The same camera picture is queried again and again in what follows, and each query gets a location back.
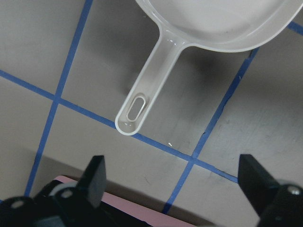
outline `pink edge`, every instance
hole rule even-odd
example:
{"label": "pink edge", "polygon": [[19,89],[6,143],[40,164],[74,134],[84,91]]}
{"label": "pink edge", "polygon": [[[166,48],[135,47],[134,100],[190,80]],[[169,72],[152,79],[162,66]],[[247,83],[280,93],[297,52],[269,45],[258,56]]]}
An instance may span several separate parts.
{"label": "pink edge", "polygon": [[[55,180],[61,181],[62,183],[75,181],[65,176],[58,176],[55,178]],[[139,220],[147,222],[153,227],[195,227],[187,222],[154,211],[107,192],[104,192],[102,201]]]}

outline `white pan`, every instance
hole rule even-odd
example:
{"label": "white pan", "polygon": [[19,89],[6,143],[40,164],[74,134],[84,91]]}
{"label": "white pan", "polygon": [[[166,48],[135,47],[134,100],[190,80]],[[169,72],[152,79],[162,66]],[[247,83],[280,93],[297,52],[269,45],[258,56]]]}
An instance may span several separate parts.
{"label": "white pan", "polygon": [[303,0],[136,2],[158,25],[160,36],[116,116],[116,128],[124,135],[139,131],[185,48],[197,46],[218,52],[254,49],[279,34],[303,5]]}

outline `screw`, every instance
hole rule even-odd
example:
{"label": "screw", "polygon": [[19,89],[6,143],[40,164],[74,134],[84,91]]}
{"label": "screw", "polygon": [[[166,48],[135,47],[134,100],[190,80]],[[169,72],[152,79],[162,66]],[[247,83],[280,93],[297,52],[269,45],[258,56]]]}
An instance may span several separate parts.
{"label": "screw", "polygon": [[22,200],[18,200],[18,201],[15,201],[11,204],[11,208],[12,209],[17,209],[17,208],[20,208],[24,205],[24,202]]}
{"label": "screw", "polygon": [[287,190],[293,195],[300,195],[301,193],[300,189],[295,186],[289,186]]}
{"label": "screw", "polygon": [[65,198],[65,199],[67,199],[67,198],[69,198],[69,197],[71,197],[71,196],[72,196],[72,191],[69,190],[69,189],[65,190],[65,191],[61,194],[61,197],[62,197],[62,198]]}

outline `pan handle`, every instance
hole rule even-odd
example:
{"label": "pan handle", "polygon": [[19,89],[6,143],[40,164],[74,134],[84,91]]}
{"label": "pan handle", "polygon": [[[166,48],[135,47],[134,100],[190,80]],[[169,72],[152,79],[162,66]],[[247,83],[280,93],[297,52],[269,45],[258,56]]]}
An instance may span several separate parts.
{"label": "pan handle", "polygon": [[142,126],[160,93],[180,53],[189,43],[167,29],[160,29],[160,37],[143,66],[115,120],[123,135],[134,135]]}

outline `handle hole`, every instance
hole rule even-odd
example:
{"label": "handle hole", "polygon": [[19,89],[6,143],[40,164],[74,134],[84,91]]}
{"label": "handle hole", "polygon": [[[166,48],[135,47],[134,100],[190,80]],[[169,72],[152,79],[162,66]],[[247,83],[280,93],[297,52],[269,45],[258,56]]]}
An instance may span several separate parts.
{"label": "handle hole", "polygon": [[138,117],[140,116],[143,108],[145,107],[146,101],[143,97],[139,96],[136,97],[132,104],[131,107],[129,108],[129,111],[127,113],[127,119],[130,122],[134,122],[138,119]]}

